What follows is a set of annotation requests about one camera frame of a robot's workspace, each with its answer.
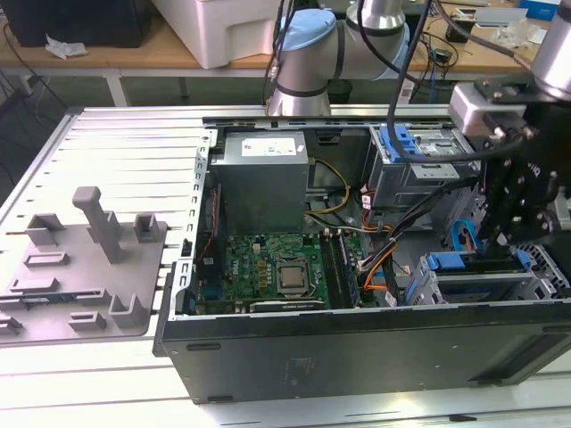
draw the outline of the label sticker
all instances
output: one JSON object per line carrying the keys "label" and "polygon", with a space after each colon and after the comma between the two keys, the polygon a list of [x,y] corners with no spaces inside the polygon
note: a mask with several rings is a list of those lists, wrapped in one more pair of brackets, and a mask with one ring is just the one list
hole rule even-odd
{"label": "label sticker", "polygon": [[29,299],[22,299],[24,303],[49,303],[47,297],[30,297]]}
{"label": "label sticker", "polygon": [[371,209],[371,197],[367,194],[364,194],[361,197],[361,200],[363,201],[363,208],[365,210],[370,210]]}
{"label": "label sticker", "polygon": [[242,156],[295,156],[295,153],[293,138],[245,138],[242,142]]}
{"label": "label sticker", "polygon": [[385,293],[385,301],[389,304],[389,306],[392,306],[392,307],[396,306],[396,299],[389,292]]}

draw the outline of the white box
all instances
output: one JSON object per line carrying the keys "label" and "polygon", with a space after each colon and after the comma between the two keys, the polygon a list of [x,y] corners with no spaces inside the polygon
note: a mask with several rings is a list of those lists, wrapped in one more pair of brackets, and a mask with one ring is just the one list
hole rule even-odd
{"label": "white box", "polygon": [[271,54],[279,0],[153,0],[205,69]]}

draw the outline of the green motherboard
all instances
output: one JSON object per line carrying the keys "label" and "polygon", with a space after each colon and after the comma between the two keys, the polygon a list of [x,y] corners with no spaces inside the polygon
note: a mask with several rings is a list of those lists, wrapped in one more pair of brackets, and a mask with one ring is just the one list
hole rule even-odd
{"label": "green motherboard", "polygon": [[[351,263],[364,257],[359,236],[345,235],[344,242]],[[296,272],[303,272],[309,282],[306,291],[298,295],[295,289],[288,293],[285,288],[287,278]],[[325,278],[318,234],[235,235],[228,240],[226,274],[219,297],[234,301],[311,298],[324,301],[329,308]]]}

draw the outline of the robotic end effector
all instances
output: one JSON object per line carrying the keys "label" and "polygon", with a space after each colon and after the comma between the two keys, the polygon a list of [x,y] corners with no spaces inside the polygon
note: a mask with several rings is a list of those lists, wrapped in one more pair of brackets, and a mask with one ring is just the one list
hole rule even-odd
{"label": "robotic end effector", "polygon": [[[571,232],[571,0],[564,0],[528,72],[456,85],[449,113],[466,136],[494,133],[522,150],[487,160],[480,177],[484,254]],[[492,141],[484,145],[491,148]]]}

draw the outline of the yellow wire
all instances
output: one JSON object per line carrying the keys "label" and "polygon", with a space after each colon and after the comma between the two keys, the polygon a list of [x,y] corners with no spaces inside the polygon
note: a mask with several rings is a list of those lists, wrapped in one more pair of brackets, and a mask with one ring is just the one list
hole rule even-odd
{"label": "yellow wire", "polygon": [[339,203],[339,205],[336,205],[336,206],[331,207],[331,208],[324,208],[323,210],[305,211],[305,213],[306,214],[328,214],[330,212],[335,212],[337,210],[340,210],[349,201],[349,195],[350,195],[350,191],[351,191],[351,187],[349,186],[349,183],[347,183],[347,180],[345,180],[343,178],[343,176],[341,175],[341,173],[337,169],[335,169],[333,167],[333,165],[331,165],[330,163],[325,162],[322,159],[316,159],[315,161],[317,163],[321,163],[321,164],[325,165],[326,167],[329,167],[335,173],[335,175],[338,176],[341,179],[341,181],[343,181],[343,185],[345,186],[345,196],[343,197],[343,200],[341,201],[341,203]]}

